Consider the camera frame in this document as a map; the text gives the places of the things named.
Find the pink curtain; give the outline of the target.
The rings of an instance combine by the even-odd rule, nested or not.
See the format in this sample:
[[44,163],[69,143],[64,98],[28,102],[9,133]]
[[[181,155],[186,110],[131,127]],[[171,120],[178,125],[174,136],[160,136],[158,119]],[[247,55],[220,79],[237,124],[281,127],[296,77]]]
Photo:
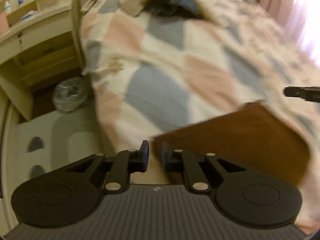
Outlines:
[[260,0],[259,3],[319,65],[319,0]]

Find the checkered quilt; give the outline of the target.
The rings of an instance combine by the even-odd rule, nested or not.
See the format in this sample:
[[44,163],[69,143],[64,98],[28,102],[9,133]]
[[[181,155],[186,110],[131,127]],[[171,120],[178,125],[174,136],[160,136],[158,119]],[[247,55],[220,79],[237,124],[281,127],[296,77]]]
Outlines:
[[[307,143],[310,161],[299,188],[296,225],[319,228],[319,104],[288,98],[287,86],[319,84],[319,69],[257,5],[206,0],[224,22],[132,16],[119,0],[81,7],[85,73],[100,125],[116,152],[143,140],[261,103]],[[167,183],[153,149],[150,169],[134,181]]]

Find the blue jeans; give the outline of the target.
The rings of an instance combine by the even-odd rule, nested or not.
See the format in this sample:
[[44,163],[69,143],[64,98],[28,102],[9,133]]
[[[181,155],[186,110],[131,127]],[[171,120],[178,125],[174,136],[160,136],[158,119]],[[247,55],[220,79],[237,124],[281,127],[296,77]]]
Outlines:
[[159,17],[203,18],[195,0],[148,0],[144,10]]

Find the cream dressing table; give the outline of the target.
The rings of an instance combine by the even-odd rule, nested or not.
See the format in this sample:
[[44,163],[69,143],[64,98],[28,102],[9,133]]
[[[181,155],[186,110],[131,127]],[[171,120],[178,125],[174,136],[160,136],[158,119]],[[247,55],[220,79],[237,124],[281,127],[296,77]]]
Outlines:
[[1,89],[25,120],[33,92],[83,68],[73,0],[1,0]]

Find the grey waste bin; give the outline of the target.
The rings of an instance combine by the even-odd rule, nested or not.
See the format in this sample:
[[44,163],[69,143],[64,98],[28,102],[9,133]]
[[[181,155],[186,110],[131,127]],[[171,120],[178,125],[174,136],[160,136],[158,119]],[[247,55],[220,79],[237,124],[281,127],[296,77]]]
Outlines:
[[86,103],[88,95],[86,81],[77,76],[60,82],[54,89],[52,101],[58,111],[73,112]]

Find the brown garment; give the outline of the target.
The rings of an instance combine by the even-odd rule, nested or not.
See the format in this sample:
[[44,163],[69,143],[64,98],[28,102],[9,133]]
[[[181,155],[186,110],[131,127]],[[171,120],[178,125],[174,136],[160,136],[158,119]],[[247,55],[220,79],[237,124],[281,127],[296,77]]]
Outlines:
[[153,151],[159,160],[163,159],[163,144],[200,157],[214,153],[295,186],[305,177],[310,161],[305,140],[259,102],[154,137]]

